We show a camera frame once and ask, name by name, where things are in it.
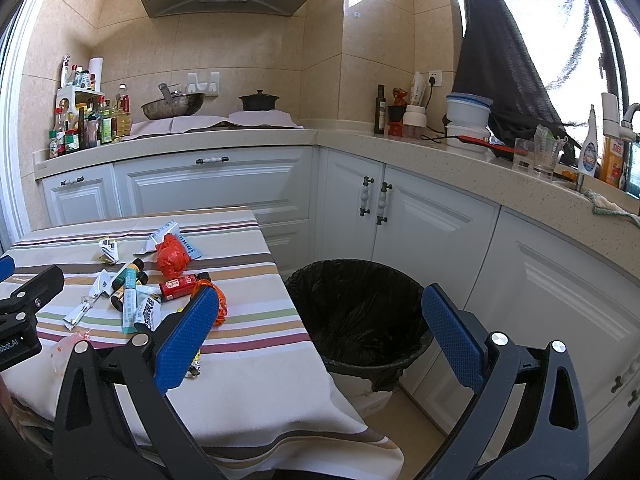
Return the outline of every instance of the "tablecloth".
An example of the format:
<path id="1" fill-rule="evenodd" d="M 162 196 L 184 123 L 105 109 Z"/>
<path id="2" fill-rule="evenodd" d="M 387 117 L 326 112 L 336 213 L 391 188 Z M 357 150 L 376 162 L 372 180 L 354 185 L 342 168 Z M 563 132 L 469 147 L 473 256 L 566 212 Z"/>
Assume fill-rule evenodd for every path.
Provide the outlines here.
<path id="1" fill-rule="evenodd" d="M 59 265 L 65 287 L 38 313 L 43 351 L 6 370 L 12 395 L 53 420 L 62 377 L 48 345 L 69 334 L 62 318 L 89 290 L 101 269 L 99 238 L 118 241 L 121 261 L 169 220 L 202 251 L 188 270 L 207 270 L 224 292 L 226 322 L 202 347 L 201 374 L 167 397 L 213 462 L 231 479 L 256 470 L 303 469 L 357 480 L 394 480 L 402 453 L 368 428 L 334 385 L 287 294 L 251 210 L 244 207 L 123 218 L 36 231 L 8 251 L 15 274 L 0 283 L 0 298 L 48 265 Z M 143 257 L 150 283 L 164 281 L 156 254 Z M 163 316 L 188 298 L 165 302 Z M 101 298 L 79 327 L 94 346 L 123 344 L 121 314 Z M 117 386 L 127 421 L 141 446 L 150 446 L 126 388 Z"/>

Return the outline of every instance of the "blue gripper pad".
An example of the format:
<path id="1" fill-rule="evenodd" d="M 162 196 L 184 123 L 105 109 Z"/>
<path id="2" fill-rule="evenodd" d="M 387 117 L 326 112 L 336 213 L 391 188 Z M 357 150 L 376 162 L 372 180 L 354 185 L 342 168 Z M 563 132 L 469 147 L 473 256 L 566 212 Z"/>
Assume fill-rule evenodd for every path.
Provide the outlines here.
<path id="1" fill-rule="evenodd" d="M 0 282 L 4 282 L 7 278 L 14 275 L 15 264 L 11 256 L 0 258 Z"/>
<path id="2" fill-rule="evenodd" d="M 180 324 L 156 354 L 154 381 L 161 394 L 180 386 L 193 358 L 216 321 L 219 308 L 218 293 L 206 286 L 191 303 L 191 307 L 184 309 Z"/>
<path id="3" fill-rule="evenodd" d="M 478 394 L 484 387 L 484 352 L 439 286 L 424 289 L 422 316 L 460 384 Z"/>

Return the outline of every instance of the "red bottle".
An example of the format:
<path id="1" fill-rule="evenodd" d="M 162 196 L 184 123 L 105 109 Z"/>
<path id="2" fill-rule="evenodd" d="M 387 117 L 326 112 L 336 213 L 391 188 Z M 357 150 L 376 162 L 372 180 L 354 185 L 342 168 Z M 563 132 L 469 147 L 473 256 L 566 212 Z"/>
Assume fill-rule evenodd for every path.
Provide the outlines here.
<path id="1" fill-rule="evenodd" d="M 186 276 L 180 276 L 180 278 L 176 278 L 175 280 L 160 283 L 162 300 L 174 300 L 175 298 L 181 298 L 191 294 L 191 291 L 198 280 L 211 281 L 211 277 L 208 272 L 201 272 L 199 274 L 187 274 Z"/>

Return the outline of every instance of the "pot lid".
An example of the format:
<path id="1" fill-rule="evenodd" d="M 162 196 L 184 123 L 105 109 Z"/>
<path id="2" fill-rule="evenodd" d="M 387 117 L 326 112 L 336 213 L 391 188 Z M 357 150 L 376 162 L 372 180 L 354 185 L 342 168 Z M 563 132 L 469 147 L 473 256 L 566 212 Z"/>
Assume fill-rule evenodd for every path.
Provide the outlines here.
<path id="1" fill-rule="evenodd" d="M 279 99 L 277 95 L 263 94 L 262 92 L 264 92 L 264 90 L 256 90 L 256 92 L 257 93 L 255 94 L 240 96 L 240 98 L 245 99 L 247 97 L 273 97 L 273 98 Z"/>

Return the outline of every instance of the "white door frame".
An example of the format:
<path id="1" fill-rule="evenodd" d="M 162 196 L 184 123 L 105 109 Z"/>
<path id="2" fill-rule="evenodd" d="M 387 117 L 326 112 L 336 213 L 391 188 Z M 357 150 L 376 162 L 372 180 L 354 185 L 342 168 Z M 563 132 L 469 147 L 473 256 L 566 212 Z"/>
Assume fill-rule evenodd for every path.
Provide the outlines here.
<path id="1" fill-rule="evenodd" d="M 8 236 L 5 249 L 31 232 L 18 163 L 18 111 L 24 61 L 43 2 L 23 1 L 9 31 L 6 55 L 0 66 L 0 205 Z"/>

